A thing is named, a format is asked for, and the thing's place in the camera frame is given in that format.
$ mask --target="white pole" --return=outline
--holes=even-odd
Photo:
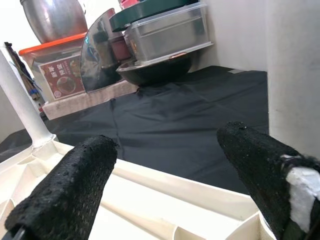
[[[320,158],[320,1],[267,0],[270,135]]]
[[[55,135],[48,131],[44,122],[41,120],[1,50],[0,86],[29,133],[34,148],[41,147],[55,138]]]

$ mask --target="black tablecloth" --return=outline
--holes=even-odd
[[[62,143],[74,146],[91,136],[109,136],[119,144],[120,159],[247,193],[216,132],[229,121],[268,132],[267,74],[229,70],[208,67],[45,124]],[[11,134],[0,144],[0,162],[30,144],[25,130]]]

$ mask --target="stainless steel pot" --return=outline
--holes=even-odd
[[[42,44],[88,31],[85,12],[78,0],[20,0],[20,3]]]

